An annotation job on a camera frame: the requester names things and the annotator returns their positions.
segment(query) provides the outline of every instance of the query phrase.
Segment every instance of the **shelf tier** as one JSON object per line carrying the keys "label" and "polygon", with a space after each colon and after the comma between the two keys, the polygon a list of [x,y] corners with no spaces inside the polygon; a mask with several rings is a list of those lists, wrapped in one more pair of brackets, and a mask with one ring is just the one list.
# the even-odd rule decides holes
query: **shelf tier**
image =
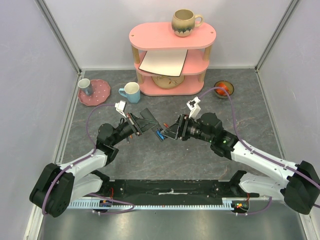
{"label": "shelf tier", "polygon": [[[157,76],[158,74],[150,73],[147,71],[140,70],[140,64],[146,55],[146,51],[143,51],[139,54],[140,63],[135,63],[134,67],[138,71],[138,73],[144,76]],[[181,75],[196,75],[203,73],[209,66],[209,61],[204,61],[204,52],[198,49],[188,50],[186,55],[186,59],[183,65]]]}
{"label": "shelf tier", "polygon": [[197,94],[204,87],[204,82],[199,82],[200,75],[187,75],[184,81],[170,89],[160,88],[152,80],[151,76],[143,76],[143,84],[140,84],[140,91],[148,96],[175,96]]}
{"label": "shelf tier", "polygon": [[148,22],[134,27],[129,34],[131,45],[148,51],[159,49],[204,49],[216,39],[216,30],[207,23],[195,27],[186,37],[175,35],[171,22]]}

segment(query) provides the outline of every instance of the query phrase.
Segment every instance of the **pink plate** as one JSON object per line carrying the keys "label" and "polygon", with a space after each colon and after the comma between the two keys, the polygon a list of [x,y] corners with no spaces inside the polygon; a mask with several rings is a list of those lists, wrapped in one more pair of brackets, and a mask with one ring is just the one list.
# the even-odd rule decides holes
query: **pink plate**
{"label": "pink plate", "polygon": [[97,106],[102,104],[110,96],[110,86],[102,79],[92,79],[91,81],[93,94],[87,96],[83,91],[79,90],[78,98],[80,102],[87,106]]}

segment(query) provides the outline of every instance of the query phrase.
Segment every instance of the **mug handle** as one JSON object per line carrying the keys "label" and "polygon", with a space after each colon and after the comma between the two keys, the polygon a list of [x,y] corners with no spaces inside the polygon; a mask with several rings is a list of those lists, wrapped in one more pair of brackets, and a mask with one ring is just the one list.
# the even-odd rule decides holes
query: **mug handle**
{"label": "mug handle", "polygon": [[204,17],[203,17],[201,14],[196,14],[196,15],[194,15],[194,19],[197,19],[197,18],[201,18],[201,21],[200,21],[199,23],[196,23],[196,24],[195,24],[195,27],[200,27],[201,24],[204,23]]}
{"label": "mug handle", "polygon": [[119,94],[122,95],[122,96],[124,96],[125,98],[127,98],[127,95],[126,95],[125,93],[122,93],[122,92],[124,92],[124,91],[125,91],[124,88],[120,88],[120,89],[119,89]]}

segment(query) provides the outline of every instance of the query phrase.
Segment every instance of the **wooden leg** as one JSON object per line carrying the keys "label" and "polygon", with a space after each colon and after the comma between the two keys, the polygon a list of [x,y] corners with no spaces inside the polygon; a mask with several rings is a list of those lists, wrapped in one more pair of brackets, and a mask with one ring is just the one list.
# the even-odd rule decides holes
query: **wooden leg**
{"label": "wooden leg", "polygon": [[139,50],[132,45],[131,45],[131,47],[132,47],[134,63],[139,64],[140,63]]}
{"label": "wooden leg", "polygon": [[138,78],[138,84],[143,84],[144,83],[144,78],[139,72],[136,72],[136,77]]}
{"label": "wooden leg", "polygon": [[205,81],[206,71],[200,74],[199,76],[199,82],[203,83]]}
{"label": "wooden leg", "polygon": [[204,60],[204,61],[209,61],[211,48],[212,48],[212,45],[210,45],[210,46],[208,46],[208,47],[206,47],[206,48],[204,49],[204,55],[203,55],[203,60]]}

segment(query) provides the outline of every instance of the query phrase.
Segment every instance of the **gray cup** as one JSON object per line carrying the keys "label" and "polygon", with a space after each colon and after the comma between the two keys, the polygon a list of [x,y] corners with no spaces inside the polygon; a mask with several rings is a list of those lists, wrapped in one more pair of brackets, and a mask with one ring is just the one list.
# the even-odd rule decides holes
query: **gray cup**
{"label": "gray cup", "polygon": [[90,96],[94,93],[92,89],[91,82],[88,78],[83,78],[78,82],[78,87],[85,93],[85,95]]}

